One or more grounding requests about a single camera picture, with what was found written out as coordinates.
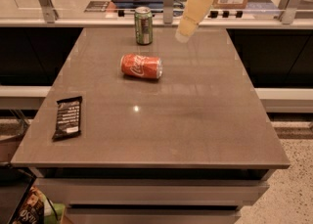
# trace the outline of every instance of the metal post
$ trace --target metal post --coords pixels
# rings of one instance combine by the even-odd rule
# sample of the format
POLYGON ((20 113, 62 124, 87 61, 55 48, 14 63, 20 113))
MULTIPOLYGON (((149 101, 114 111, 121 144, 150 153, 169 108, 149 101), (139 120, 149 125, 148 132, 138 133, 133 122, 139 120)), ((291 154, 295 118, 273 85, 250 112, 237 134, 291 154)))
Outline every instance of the metal post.
POLYGON ((282 24, 291 24, 295 18, 298 4, 301 0, 289 0, 285 11, 281 14, 280 20, 282 24))
POLYGON ((58 19, 58 13, 54 9, 51 0, 39 0, 42 14, 47 23, 53 23, 58 19))
POLYGON ((174 0, 163 0, 163 22, 165 24, 173 23, 173 5, 174 0))
POLYGON ((19 122, 20 127, 21 127, 21 133, 20 134, 23 135, 30 125, 28 119, 25 117, 25 115, 22 113, 21 110, 10 110, 10 112, 19 122))

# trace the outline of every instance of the candy bar wrapper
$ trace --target candy bar wrapper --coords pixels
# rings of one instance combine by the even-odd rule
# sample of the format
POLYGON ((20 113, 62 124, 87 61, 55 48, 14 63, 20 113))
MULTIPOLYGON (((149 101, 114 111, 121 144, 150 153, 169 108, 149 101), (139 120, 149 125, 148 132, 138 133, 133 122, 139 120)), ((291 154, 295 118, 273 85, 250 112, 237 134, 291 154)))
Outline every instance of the candy bar wrapper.
POLYGON ((31 187, 13 224, 44 224, 46 197, 36 187, 31 187))
POLYGON ((82 97, 59 100, 56 131, 53 140, 63 140, 80 135, 82 97))

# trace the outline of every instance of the gray tabletop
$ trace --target gray tabletop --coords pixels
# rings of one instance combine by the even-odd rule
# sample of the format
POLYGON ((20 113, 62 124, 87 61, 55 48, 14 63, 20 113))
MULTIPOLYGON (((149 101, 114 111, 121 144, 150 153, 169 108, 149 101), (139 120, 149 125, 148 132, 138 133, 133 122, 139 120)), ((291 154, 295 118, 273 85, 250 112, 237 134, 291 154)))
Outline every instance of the gray tabletop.
POLYGON ((12 163, 34 167, 284 168, 280 141, 224 29, 188 44, 155 27, 84 29, 12 163), (159 56, 159 81, 124 76, 120 59, 159 56), (53 142, 57 100, 82 96, 81 135, 53 142))

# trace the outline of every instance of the silver can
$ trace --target silver can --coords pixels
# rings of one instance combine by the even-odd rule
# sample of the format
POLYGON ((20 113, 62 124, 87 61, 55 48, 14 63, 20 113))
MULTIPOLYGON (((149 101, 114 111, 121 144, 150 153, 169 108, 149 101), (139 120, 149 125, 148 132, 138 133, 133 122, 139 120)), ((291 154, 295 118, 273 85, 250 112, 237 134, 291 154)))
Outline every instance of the silver can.
POLYGON ((136 41, 141 45, 153 42, 153 14, 147 7, 138 7, 135 10, 136 41))

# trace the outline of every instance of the drawer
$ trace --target drawer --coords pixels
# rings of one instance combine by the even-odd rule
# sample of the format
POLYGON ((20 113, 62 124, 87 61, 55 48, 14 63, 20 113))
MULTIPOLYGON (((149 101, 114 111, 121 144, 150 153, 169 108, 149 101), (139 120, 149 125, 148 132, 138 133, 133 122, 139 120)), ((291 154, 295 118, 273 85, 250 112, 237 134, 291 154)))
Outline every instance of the drawer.
POLYGON ((233 224, 238 211, 157 210, 157 209, 68 209, 67 217, 75 224, 233 224))
POLYGON ((37 179, 53 202, 70 205, 229 205, 254 204, 266 182, 37 179))

